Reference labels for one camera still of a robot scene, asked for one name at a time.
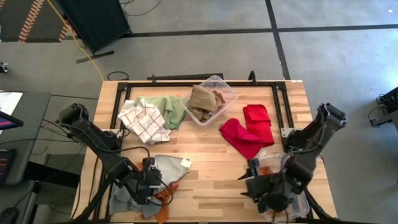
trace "red towel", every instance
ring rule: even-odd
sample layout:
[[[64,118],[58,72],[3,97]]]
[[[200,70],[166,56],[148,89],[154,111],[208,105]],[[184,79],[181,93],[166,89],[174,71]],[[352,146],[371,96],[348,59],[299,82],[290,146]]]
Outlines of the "red towel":
[[[271,132],[271,120],[264,105],[248,105],[243,108],[248,132],[264,141],[263,147],[275,144]]]
[[[246,159],[253,159],[262,147],[274,144],[271,121],[263,105],[243,108],[248,130],[236,118],[229,119],[220,127],[221,135]]]

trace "wooden table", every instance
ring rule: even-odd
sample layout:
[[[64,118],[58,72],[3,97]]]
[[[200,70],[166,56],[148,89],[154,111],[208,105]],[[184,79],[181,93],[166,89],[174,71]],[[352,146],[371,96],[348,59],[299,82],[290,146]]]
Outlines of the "wooden table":
[[[106,81],[103,83],[94,118],[94,123],[100,128],[109,128],[117,85],[117,81]],[[296,128],[304,128],[312,121],[304,84],[301,81],[286,81],[286,87],[294,125]],[[191,89],[191,87],[134,87],[131,91],[130,99],[140,95],[185,96],[191,92]],[[190,172],[180,181],[180,186],[174,195],[174,201],[169,205],[169,222],[264,221],[264,217],[257,212],[256,204],[250,198],[239,194],[246,191],[244,181],[236,180],[245,173],[246,160],[223,139],[218,127],[230,118],[238,118],[244,126],[243,107],[247,104],[263,104],[267,108],[272,121],[271,129],[275,139],[275,144],[267,147],[266,153],[268,155],[282,152],[272,90],[266,86],[234,87],[234,89],[239,95],[237,102],[224,116],[216,120],[211,128],[206,131],[200,131],[190,117],[186,116],[180,125],[180,129],[172,131],[170,142],[155,144],[149,148],[151,156],[163,154],[188,158],[192,161]],[[285,126],[287,126],[281,94],[279,94],[279,101],[284,122],[286,123]],[[130,134],[124,139],[123,148],[139,144],[140,140],[137,136]],[[146,154],[144,151],[125,151],[122,156],[130,158],[133,162],[140,162]],[[83,211],[89,202],[94,169],[96,169],[96,172],[92,196],[97,191],[100,181],[101,161],[94,167],[95,160],[96,155],[88,149],[81,172],[81,195],[75,217]],[[335,217],[335,206],[325,166],[321,160],[317,162],[317,169],[308,189],[323,209]],[[107,204],[108,196],[104,196],[99,218],[105,217]],[[139,215],[140,213],[137,212],[117,213],[111,217],[111,221],[155,222],[153,218],[142,220]]]

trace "white plaid towel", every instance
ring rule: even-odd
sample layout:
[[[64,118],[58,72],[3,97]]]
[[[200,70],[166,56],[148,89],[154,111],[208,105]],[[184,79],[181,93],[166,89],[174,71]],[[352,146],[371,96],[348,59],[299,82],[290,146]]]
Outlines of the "white plaid towel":
[[[165,121],[159,109],[145,99],[137,106],[134,100],[126,100],[118,118],[130,130],[136,133],[143,143],[153,144],[169,141],[170,130],[163,127]]]

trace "light green towel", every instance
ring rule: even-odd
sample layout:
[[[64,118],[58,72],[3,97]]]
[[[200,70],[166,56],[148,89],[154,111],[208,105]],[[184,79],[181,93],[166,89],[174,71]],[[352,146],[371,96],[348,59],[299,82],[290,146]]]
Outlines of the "light green towel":
[[[185,115],[185,110],[181,106],[181,98],[165,95],[165,96],[138,96],[134,102],[137,106],[138,102],[144,98],[146,102],[155,105],[165,120],[164,128],[178,129]]]

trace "gray floor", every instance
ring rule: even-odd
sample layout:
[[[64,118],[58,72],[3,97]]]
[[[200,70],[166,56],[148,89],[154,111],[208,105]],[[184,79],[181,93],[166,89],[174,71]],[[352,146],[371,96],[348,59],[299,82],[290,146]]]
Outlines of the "gray floor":
[[[127,9],[140,13],[156,2],[137,0]],[[398,24],[394,0],[280,0],[272,5],[279,27]],[[129,21],[134,32],[270,27],[265,3],[260,0],[163,0],[153,12]],[[367,115],[376,106],[378,94],[398,86],[398,30],[294,32],[280,34],[280,38],[290,76],[305,82],[312,113],[321,102],[331,102],[349,117],[347,127],[335,134],[324,151],[339,218],[395,223],[398,133],[391,124],[371,128]],[[152,74],[213,72],[245,79],[250,70],[261,79],[283,79],[272,34],[123,39],[105,50],[115,50],[115,55],[96,61],[101,71],[122,70],[134,80]],[[96,97],[101,80],[90,63],[75,63],[81,57],[73,41],[2,43],[0,60],[9,62],[10,73],[0,75],[0,89]],[[59,110],[74,101],[52,98],[46,117],[55,119]],[[94,113],[95,101],[79,102]],[[45,131],[41,134],[55,138]],[[36,145],[35,150],[46,145],[51,154],[78,151],[73,144],[47,142]],[[32,159],[42,162],[44,156]],[[41,207],[37,223],[63,218]]]

